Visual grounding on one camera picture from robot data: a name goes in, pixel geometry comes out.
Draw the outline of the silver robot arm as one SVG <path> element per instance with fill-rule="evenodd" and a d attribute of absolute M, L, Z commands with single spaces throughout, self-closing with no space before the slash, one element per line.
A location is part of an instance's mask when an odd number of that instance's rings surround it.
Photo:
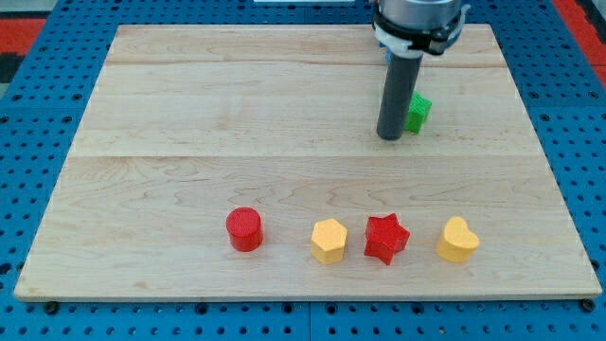
<path fill-rule="evenodd" d="M 422 57 L 440 56 L 457 40 L 471 6 L 461 0 L 381 0 L 373 9 L 375 38 L 390 53 L 376 133 L 401 138 Z"/>

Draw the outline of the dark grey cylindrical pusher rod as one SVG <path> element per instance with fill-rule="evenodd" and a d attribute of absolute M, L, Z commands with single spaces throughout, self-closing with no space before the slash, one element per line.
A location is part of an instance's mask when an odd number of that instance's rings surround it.
<path fill-rule="evenodd" d="M 403 134 L 422 55 L 422 51 L 411 51 L 405 57 L 391 53 L 376 127 L 376 133 L 381 139 L 398 140 Z"/>

